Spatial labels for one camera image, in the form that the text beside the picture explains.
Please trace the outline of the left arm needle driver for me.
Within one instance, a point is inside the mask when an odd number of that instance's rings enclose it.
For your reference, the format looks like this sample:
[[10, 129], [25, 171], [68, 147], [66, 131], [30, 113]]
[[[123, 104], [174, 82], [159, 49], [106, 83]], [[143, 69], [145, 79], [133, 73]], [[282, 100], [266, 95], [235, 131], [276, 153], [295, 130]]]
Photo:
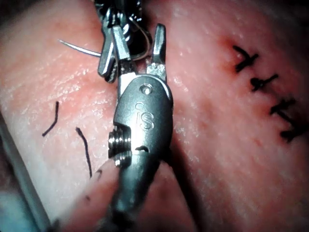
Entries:
[[94, 6], [102, 29], [119, 25], [128, 41], [142, 40], [141, 29], [131, 21], [139, 23], [142, 19], [141, 0], [95, 0]]

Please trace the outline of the left arm needle driver jaw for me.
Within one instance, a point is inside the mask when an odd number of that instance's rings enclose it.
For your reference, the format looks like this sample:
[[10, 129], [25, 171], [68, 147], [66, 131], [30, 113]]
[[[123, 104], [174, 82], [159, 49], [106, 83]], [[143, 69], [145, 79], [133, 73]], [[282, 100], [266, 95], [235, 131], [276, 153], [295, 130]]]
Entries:
[[102, 32], [104, 43], [98, 64], [98, 74], [100, 76], [110, 76], [114, 63], [112, 29], [107, 26], [102, 26]]
[[108, 83], [113, 83], [118, 76], [118, 63], [115, 58], [110, 58], [107, 64], [107, 71], [105, 76], [105, 81]]

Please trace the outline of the right arm needle driver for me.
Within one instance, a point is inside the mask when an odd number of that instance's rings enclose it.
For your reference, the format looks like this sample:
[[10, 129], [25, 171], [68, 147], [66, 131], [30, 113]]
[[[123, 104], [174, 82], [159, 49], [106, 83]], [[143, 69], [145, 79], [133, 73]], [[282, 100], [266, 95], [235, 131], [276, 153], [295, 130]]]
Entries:
[[130, 165], [135, 155], [162, 160], [171, 142], [172, 115], [173, 97], [166, 82], [152, 74], [121, 75], [109, 158], [116, 166]]

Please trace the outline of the right arm needle driver jaw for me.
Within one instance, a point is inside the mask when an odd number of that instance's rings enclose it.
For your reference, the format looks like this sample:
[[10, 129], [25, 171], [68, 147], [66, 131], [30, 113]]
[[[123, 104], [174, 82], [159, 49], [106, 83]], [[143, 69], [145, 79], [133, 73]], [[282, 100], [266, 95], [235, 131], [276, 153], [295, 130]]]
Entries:
[[114, 52], [118, 68], [118, 92], [124, 92], [136, 77], [136, 65], [131, 60], [128, 45], [120, 26], [112, 28]]
[[164, 82], [167, 81], [166, 42], [166, 27], [163, 24], [157, 24], [151, 62], [147, 65], [146, 73], [157, 75]]

